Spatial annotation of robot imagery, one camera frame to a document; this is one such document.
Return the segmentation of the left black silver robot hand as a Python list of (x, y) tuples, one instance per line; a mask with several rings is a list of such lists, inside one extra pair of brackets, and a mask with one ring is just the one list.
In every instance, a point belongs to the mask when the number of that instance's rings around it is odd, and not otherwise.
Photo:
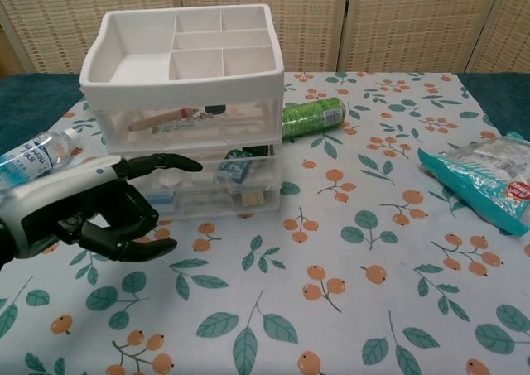
[(155, 228), (159, 213), (129, 182), (156, 170), (202, 168), (178, 154), (105, 156), (9, 190), (1, 202), (1, 263), (34, 257), (59, 241), (111, 261), (162, 257), (177, 242), (139, 242)]

